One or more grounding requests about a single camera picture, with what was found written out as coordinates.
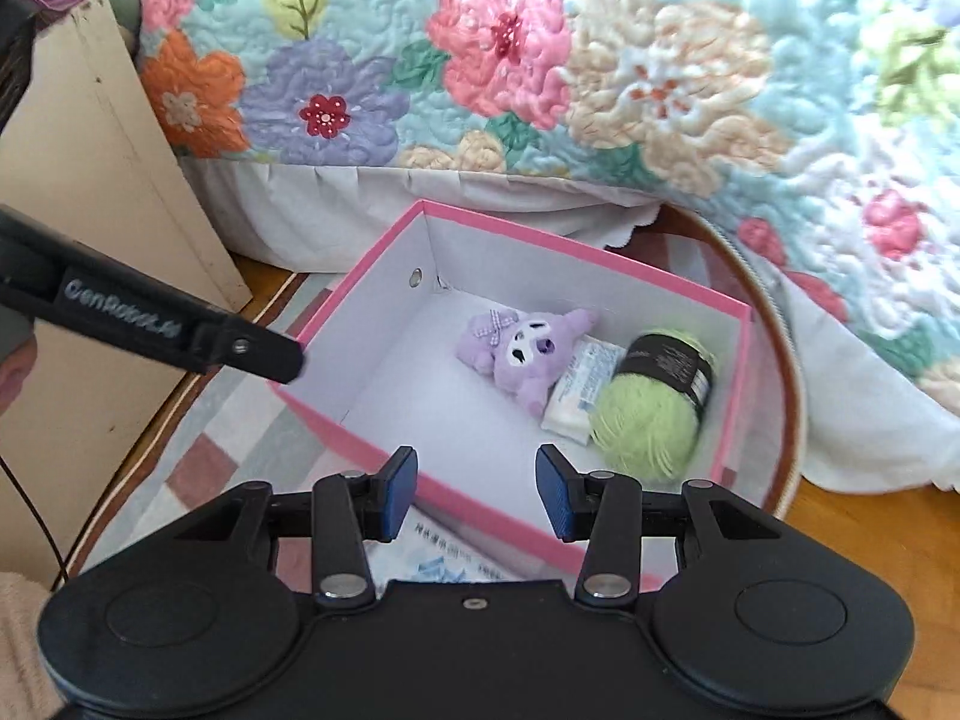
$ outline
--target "purple plush toy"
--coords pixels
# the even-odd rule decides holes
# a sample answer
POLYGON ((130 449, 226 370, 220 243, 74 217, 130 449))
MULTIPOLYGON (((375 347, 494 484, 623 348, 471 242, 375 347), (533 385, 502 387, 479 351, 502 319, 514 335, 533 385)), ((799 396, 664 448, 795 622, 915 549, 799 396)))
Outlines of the purple plush toy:
POLYGON ((596 314, 490 311, 474 317, 457 343, 457 358, 517 396, 530 415, 544 415, 547 394, 573 359, 573 344, 594 326, 596 314))

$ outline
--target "black cable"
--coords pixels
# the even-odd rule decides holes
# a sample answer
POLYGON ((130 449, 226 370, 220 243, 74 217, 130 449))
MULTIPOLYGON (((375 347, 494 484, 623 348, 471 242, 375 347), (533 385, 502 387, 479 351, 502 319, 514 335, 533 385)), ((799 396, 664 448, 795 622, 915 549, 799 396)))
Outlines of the black cable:
POLYGON ((47 527, 47 523, 43 521, 43 517, 40 516, 40 512, 37 512, 37 507, 34 506, 30 496, 27 495, 27 490, 24 490, 23 485, 17 480, 16 476, 13 475, 10 466, 7 465, 7 461, 3 459, 3 455, 0 455, 0 469, 3 469, 4 473, 7 474, 7 478, 10 479, 10 483, 13 485, 13 488, 20 493, 20 497, 23 498, 23 502, 27 504, 27 508, 30 509, 30 514, 34 516, 34 519, 37 521, 37 525, 40 525, 40 530, 43 531, 43 534, 47 538, 47 543, 50 544, 50 549, 54 552, 54 557, 56 558, 56 568, 59 571, 59 575, 56 577, 51 590, 56 590, 56 584, 59 581, 62 581, 66 584, 70 577, 66 573, 66 562, 64 561, 64 556, 61 555, 61 551, 56 547, 56 541, 54 541, 53 535, 50 533, 50 529, 47 527))

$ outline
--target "green yarn ball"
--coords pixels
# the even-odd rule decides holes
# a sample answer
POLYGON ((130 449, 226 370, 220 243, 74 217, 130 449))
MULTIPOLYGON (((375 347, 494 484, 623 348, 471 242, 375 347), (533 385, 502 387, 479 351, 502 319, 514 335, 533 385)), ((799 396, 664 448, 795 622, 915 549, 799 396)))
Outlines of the green yarn ball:
MULTIPOLYGON (((713 365, 701 343, 677 330, 651 330, 678 338, 713 365)), ((621 373, 597 396, 590 432, 611 470, 642 481, 666 482, 683 476, 700 427, 693 404, 669 384, 621 373)))

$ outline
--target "orange flower pattern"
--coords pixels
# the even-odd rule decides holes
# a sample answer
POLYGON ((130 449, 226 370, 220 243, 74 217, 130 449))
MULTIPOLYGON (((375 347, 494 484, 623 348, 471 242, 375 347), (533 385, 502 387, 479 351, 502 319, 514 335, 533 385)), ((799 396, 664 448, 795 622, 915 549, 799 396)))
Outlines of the orange flower pattern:
POLYGON ((250 148, 233 107, 246 83, 240 60, 227 52, 197 58, 184 33, 170 32, 140 74, 150 105, 171 146, 195 157, 250 148))

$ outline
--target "blue gripper pad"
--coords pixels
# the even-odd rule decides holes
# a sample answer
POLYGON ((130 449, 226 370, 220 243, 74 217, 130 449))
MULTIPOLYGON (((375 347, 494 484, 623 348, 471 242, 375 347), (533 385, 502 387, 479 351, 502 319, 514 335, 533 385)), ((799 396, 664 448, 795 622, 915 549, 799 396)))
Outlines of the blue gripper pad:
POLYGON ((550 518, 557 538, 568 541, 573 538, 573 509, 566 480, 560 475, 544 450, 536 450, 536 491, 541 497, 546 514, 550 518))
POLYGON ((414 501, 416 494, 416 451, 409 446, 398 449, 388 461, 397 460, 397 454, 405 453, 400 467, 392 473, 387 483, 387 501, 383 508, 383 536, 392 541, 400 532, 403 517, 414 501))

